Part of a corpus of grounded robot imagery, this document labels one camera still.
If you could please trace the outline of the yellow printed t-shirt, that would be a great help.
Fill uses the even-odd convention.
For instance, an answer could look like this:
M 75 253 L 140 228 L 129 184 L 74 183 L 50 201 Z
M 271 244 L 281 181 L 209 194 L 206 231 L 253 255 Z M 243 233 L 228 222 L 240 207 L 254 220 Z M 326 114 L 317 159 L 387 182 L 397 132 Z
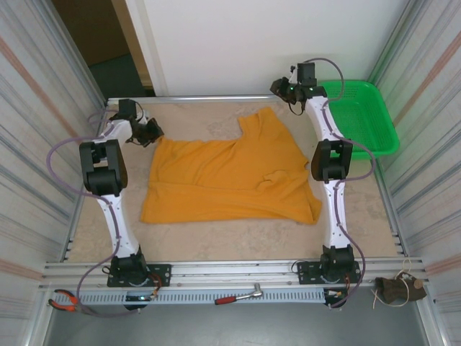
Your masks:
M 270 107 L 239 117 L 233 140 L 160 137 L 140 219 L 144 223 L 290 219 L 315 224 L 322 202 L 308 159 Z

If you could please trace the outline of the green plastic basket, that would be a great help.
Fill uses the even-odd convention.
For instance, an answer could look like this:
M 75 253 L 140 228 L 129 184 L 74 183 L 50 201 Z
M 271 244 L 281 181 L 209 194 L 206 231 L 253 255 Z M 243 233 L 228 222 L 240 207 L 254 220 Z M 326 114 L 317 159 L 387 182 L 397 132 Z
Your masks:
M 371 83 L 358 80 L 324 81 L 335 132 L 366 146 L 373 155 L 390 155 L 399 147 L 398 135 L 380 91 Z

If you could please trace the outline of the beige door jamb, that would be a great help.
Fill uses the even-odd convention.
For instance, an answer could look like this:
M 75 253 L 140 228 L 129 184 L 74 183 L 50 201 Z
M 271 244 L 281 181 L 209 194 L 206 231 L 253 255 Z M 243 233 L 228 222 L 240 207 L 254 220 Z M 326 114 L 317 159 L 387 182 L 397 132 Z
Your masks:
M 143 57 L 139 40 L 135 33 L 133 21 L 131 19 L 126 0 L 111 0 L 117 19 L 120 23 L 123 35 L 127 42 L 130 54 L 140 77 L 141 84 L 145 89 L 154 90 L 153 83 L 148 73 L 148 68 Z

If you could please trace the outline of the brown door panel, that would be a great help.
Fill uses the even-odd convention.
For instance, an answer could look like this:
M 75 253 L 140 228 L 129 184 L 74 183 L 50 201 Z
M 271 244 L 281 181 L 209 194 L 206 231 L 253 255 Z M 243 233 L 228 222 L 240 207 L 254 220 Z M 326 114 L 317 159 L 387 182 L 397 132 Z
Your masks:
M 130 53 L 111 0 L 51 0 L 88 66 Z

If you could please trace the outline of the aluminium table edge frame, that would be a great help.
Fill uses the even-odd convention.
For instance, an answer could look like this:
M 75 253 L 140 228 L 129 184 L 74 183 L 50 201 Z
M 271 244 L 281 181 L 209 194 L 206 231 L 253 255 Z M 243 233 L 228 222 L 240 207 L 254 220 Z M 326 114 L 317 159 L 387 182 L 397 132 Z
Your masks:
M 306 116 L 293 115 L 274 97 L 144 97 L 140 105 L 164 133 L 175 140 L 230 140 L 240 136 L 237 119 L 270 107 L 285 124 L 305 156 L 317 138 Z M 290 220 L 253 219 L 201 223 L 146 224 L 140 221 L 155 146 L 125 144 L 129 182 L 124 210 L 147 260 L 301 260 L 318 258 L 326 222 L 306 226 Z M 383 190 L 369 175 L 368 161 L 353 161 L 344 193 L 346 225 L 357 243 L 356 255 L 399 257 L 403 248 L 390 224 Z

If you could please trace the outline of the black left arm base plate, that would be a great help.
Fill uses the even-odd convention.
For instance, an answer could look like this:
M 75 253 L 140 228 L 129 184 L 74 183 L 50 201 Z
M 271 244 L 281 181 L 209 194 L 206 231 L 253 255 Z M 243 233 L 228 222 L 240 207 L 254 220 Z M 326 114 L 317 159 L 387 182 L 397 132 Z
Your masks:
M 107 275 L 107 286 L 110 288 L 162 288 L 170 285 L 171 269 L 169 264 L 146 265 L 141 272 L 118 274 L 104 266 L 102 272 Z

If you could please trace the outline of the aluminium mounting rail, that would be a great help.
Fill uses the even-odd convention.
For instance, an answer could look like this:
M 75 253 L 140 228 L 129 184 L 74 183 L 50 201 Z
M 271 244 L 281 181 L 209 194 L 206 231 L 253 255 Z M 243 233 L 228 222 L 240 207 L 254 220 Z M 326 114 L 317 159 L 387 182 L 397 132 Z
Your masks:
M 90 267 L 90 263 L 47 264 L 39 289 L 73 290 Z M 376 277 L 391 278 L 402 269 L 424 283 L 429 282 L 423 261 L 419 257 L 373 257 L 366 259 L 366 265 L 360 267 L 365 269 L 363 286 L 371 286 Z M 172 262 L 166 282 L 171 290 L 252 288 L 255 283 L 262 288 L 288 288 L 299 285 L 295 270 L 294 262 L 288 259 Z

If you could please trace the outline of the orange handled pliers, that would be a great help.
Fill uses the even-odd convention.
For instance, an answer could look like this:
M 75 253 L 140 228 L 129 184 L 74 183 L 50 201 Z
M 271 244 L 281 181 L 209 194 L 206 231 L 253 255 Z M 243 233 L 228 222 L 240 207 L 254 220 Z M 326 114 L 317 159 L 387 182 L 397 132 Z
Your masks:
M 71 303 L 70 305 L 63 305 L 60 303 L 57 303 L 55 300 L 49 298 L 48 299 L 48 305 L 51 306 L 53 309 L 58 310 L 58 311 L 64 311 L 64 312 L 72 312 L 72 313 L 83 313 L 86 315 L 92 315 L 95 316 L 96 312 L 92 310 L 91 308 L 83 308 L 81 304 L 79 303 L 79 299 L 70 292 L 69 290 L 65 289 L 55 289 L 54 293 L 60 294 L 64 297 L 67 298 L 67 300 Z

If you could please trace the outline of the red handled ratchet wrench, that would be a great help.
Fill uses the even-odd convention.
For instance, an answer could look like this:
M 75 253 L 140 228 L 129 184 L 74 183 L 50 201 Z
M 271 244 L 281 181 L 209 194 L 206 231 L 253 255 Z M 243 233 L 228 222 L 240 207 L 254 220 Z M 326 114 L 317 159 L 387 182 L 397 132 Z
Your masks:
M 240 296 L 227 296 L 227 297 L 218 298 L 214 300 L 214 303 L 216 306 L 219 306 L 219 305 L 225 305 L 229 303 L 235 303 L 237 301 L 246 300 L 250 298 L 259 298 L 262 296 L 263 296 L 263 292 L 260 287 L 260 284 L 256 283 L 254 285 L 254 290 L 251 293 L 247 293 L 245 295 L 240 295 Z

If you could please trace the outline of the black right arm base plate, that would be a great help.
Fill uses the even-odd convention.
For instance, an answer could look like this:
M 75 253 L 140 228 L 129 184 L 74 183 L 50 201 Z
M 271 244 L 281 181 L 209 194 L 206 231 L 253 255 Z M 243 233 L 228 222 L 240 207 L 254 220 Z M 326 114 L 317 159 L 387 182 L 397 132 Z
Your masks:
M 321 262 L 302 261 L 296 264 L 299 284 L 346 284 L 357 283 L 362 271 L 359 263 L 354 262 L 352 268 L 331 267 L 326 268 Z

